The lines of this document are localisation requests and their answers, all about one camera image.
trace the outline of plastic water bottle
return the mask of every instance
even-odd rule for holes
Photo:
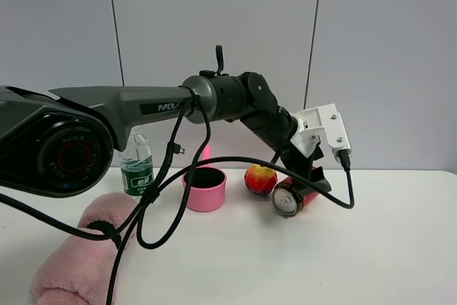
[[[154,180],[151,147],[139,126],[131,130],[127,147],[120,157],[124,191],[138,199]]]

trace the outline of cable connector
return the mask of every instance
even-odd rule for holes
[[[338,156],[340,158],[340,163],[344,169],[344,171],[351,170],[351,157],[349,156],[348,149],[342,149],[338,151]]]
[[[173,153],[174,154],[184,154],[186,153],[186,150],[184,148],[181,148],[181,146],[177,143],[173,143]]]

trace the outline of soda can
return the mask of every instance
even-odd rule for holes
[[[319,193],[314,191],[302,196],[293,185],[292,178],[288,176],[274,187],[271,202],[280,215],[293,217],[299,214],[318,195]]]

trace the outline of green bottle label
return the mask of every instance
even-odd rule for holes
[[[141,196],[146,187],[154,180],[152,175],[152,166],[142,171],[124,171],[122,173],[122,183],[124,192],[129,196]]]

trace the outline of black velcro strap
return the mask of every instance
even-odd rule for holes
[[[99,230],[99,231],[103,232],[105,235],[116,230],[114,225],[107,221],[93,221],[88,226],[86,226],[86,228],[93,229],[93,230]],[[119,247],[121,246],[121,242],[122,242],[121,235],[117,235],[117,236],[113,237],[112,241],[116,245],[116,248],[119,249]]]

